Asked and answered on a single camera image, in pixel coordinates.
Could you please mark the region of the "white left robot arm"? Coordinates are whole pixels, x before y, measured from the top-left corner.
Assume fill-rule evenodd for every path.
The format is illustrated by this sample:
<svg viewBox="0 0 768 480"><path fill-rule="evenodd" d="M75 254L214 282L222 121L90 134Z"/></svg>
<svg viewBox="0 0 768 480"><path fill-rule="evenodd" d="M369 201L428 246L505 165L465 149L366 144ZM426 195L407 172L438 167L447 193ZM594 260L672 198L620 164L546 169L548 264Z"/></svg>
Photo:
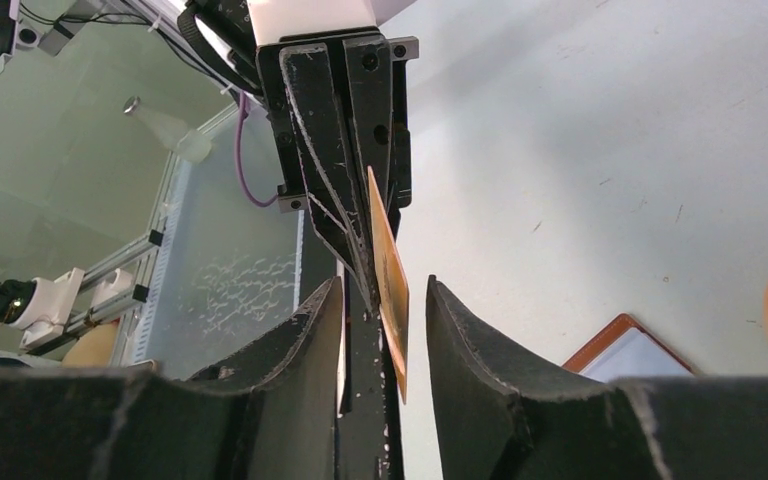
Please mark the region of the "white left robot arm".
<svg viewBox="0 0 768 480"><path fill-rule="evenodd" d="M366 307L382 288L374 266L372 191L391 222L412 199L406 66L414 37L381 25L402 1L189 1L177 18L199 58L265 108L284 210L308 211Z"/></svg>

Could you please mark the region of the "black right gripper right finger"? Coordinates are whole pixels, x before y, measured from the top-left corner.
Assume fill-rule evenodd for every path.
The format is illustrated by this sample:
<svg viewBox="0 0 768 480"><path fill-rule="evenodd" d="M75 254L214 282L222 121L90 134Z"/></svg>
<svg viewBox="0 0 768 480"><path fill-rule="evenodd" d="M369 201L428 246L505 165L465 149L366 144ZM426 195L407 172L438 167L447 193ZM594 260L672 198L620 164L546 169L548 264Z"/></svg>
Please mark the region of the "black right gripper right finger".
<svg viewBox="0 0 768 480"><path fill-rule="evenodd" d="M447 479L768 479L768 377L591 380L435 277L425 316Z"/></svg>

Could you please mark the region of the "brown leather card holder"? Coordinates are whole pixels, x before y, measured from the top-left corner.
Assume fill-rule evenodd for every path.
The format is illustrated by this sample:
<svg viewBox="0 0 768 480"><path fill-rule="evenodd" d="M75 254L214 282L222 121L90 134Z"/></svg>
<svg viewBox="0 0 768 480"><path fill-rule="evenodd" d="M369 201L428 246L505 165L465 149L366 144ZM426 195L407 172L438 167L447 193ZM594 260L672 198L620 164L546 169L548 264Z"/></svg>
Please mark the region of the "brown leather card holder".
<svg viewBox="0 0 768 480"><path fill-rule="evenodd" d="M626 378L698 375L687 361L627 313L607 323L562 367L600 383Z"/></svg>

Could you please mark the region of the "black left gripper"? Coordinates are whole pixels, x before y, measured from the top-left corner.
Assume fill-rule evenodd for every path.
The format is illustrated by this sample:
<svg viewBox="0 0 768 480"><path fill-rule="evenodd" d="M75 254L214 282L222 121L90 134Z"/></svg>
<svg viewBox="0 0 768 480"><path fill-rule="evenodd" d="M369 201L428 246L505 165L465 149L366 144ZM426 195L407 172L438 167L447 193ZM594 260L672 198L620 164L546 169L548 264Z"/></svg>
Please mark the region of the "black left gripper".
<svg viewBox="0 0 768 480"><path fill-rule="evenodd" d="M369 312L380 298L368 181L388 206L412 201L406 64L418 56L417 38L373 27L285 37L255 56L284 177L279 206L303 209L307 193L317 235Z"/></svg>

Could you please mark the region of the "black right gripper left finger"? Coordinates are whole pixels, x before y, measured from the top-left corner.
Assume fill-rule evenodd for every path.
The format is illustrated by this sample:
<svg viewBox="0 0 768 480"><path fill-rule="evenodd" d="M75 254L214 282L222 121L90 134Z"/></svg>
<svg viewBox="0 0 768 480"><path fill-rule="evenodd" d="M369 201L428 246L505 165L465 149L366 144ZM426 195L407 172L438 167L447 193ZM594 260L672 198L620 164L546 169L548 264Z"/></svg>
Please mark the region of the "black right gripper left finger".
<svg viewBox="0 0 768 480"><path fill-rule="evenodd" d="M186 381L0 367L0 479L329 479L343 288Z"/></svg>

